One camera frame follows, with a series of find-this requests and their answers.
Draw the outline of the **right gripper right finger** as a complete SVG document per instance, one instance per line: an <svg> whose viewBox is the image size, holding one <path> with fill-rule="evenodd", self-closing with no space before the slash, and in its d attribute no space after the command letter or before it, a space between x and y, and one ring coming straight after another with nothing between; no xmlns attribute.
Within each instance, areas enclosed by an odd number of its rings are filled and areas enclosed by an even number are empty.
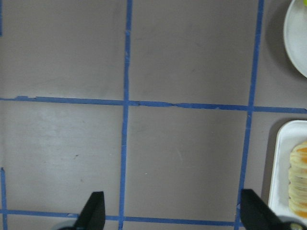
<svg viewBox="0 0 307 230"><path fill-rule="evenodd" d="M247 230L290 230L252 189L241 190L240 219Z"/></svg>

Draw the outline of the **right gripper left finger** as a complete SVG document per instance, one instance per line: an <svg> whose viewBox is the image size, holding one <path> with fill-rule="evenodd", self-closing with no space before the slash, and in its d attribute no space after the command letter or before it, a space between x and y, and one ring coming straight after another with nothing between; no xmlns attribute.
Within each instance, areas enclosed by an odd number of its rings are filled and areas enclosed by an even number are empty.
<svg viewBox="0 0 307 230"><path fill-rule="evenodd" d="M102 230L105 226L104 192L92 192L79 217L74 223L75 230Z"/></svg>

